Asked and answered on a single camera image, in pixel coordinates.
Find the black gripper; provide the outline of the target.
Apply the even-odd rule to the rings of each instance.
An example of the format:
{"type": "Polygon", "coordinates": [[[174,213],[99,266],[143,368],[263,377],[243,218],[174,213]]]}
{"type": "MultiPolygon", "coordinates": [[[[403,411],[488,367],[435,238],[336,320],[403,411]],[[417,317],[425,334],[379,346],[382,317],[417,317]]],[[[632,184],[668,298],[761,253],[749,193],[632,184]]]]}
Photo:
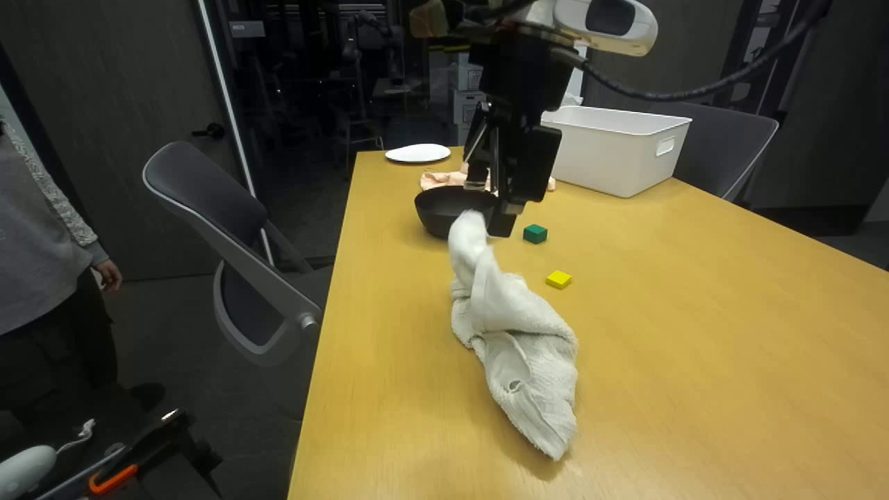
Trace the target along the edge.
{"type": "MultiPolygon", "coordinates": [[[[532,34],[497,34],[475,48],[485,67],[482,91],[521,114],[542,114],[561,106],[576,50],[532,34]]],[[[488,209],[493,236],[510,236],[529,203],[549,191],[553,161],[561,143],[560,128],[501,124],[496,103],[482,99],[465,146],[465,186],[496,191],[488,209]]]]}

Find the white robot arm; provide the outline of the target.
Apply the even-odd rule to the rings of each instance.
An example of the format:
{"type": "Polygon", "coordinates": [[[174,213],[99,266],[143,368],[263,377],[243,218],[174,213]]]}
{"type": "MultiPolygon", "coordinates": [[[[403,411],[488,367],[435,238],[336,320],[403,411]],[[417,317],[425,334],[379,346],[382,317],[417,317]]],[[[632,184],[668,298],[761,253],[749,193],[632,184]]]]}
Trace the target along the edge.
{"type": "Polygon", "coordinates": [[[564,99],[582,50],[642,59],[658,21],[642,0],[515,0],[474,48],[485,99],[467,141],[467,193],[493,236],[510,236],[549,191],[561,131],[542,123],[564,99]]]}

